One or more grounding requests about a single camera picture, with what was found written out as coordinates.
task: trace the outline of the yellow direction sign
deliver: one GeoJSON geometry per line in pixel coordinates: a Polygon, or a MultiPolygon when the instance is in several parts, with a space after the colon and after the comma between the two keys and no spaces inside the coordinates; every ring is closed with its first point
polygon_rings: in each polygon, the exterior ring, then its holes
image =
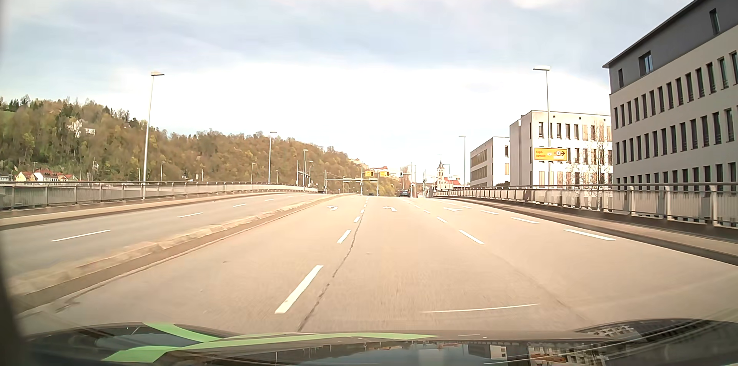
{"type": "Polygon", "coordinates": [[[566,148],[535,148],[535,159],[542,161],[569,161],[566,148]]]}

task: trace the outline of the flat roof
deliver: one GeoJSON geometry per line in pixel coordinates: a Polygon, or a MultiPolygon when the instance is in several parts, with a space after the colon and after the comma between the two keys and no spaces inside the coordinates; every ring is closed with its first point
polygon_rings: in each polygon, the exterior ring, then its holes
{"type": "Polygon", "coordinates": [[[678,19],[680,19],[681,17],[683,17],[690,10],[692,10],[696,5],[702,3],[703,1],[705,1],[705,0],[694,0],[691,3],[687,4],[686,6],[684,6],[684,8],[682,8],[681,10],[679,10],[678,12],[676,12],[674,15],[672,15],[671,17],[669,17],[668,19],[666,19],[666,21],[664,21],[663,23],[661,23],[658,26],[656,26],[656,28],[653,29],[653,30],[651,30],[648,34],[646,34],[646,36],[643,36],[643,37],[641,37],[641,39],[638,39],[637,42],[633,43],[628,49],[623,50],[618,56],[614,57],[608,63],[605,63],[602,67],[605,68],[605,69],[609,69],[610,68],[610,65],[612,65],[614,62],[618,61],[623,56],[625,56],[628,53],[632,52],[633,49],[635,49],[636,47],[638,47],[641,43],[645,42],[646,40],[649,40],[653,35],[655,35],[655,34],[661,32],[661,31],[663,31],[665,28],[667,28],[669,25],[671,25],[674,22],[676,22],[678,19]]]}

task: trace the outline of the forested hill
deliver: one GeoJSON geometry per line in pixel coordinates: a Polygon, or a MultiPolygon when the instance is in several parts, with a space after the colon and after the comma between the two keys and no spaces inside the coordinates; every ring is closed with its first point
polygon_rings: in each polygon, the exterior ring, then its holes
{"type": "MultiPolygon", "coordinates": [[[[96,181],[135,181],[139,169],[143,171],[145,121],[126,110],[112,110],[94,101],[0,98],[0,128],[0,173],[31,171],[33,162],[36,169],[78,177],[82,171],[83,178],[97,162],[96,181]]],[[[211,129],[182,135],[152,127],[149,141],[149,180],[159,180],[164,162],[165,181],[195,179],[201,172],[205,181],[249,181],[252,163],[253,180],[266,181],[269,136],[261,131],[226,135],[211,129]]],[[[359,176],[359,165],[332,146],[276,137],[272,140],[272,181],[279,171],[280,182],[294,183],[298,159],[302,169],[303,149],[308,150],[307,160],[313,161],[313,179],[321,185],[324,169],[336,176],[359,176]]],[[[336,182],[329,189],[339,186],[336,182]]],[[[392,186],[382,190],[394,194],[392,186]]]]}

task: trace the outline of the windshield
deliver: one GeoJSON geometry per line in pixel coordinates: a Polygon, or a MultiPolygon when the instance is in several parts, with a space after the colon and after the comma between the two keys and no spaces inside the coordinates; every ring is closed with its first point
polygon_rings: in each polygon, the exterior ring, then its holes
{"type": "Polygon", "coordinates": [[[730,325],[735,2],[2,0],[14,330],[607,364],[730,325]]]}

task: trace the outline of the sidewalk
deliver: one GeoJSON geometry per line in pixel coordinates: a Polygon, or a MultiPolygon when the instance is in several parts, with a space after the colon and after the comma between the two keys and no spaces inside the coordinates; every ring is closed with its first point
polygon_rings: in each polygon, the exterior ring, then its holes
{"type": "Polygon", "coordinates": [[[564,211],[544,210],[532,206],[520,206],[506,201],[486,201],[472,198],[446,198],[450,200],[466,201],[504,210],[514,211],[522,215],[533,216],[552,222],[589,229],[620,238],[637,240],[651,245],[674,249],[700,257],[719,260],[738,266],[738,241],[732,237],[733,229],[728,229],[726,238],[708,237],[702,231],[703,226],[695,224],[695,233],[672,231],[667,228],[640,226],[634,223],[612,221],[601,218],[592,218],[584,215],[572,215],[564,211]]]}

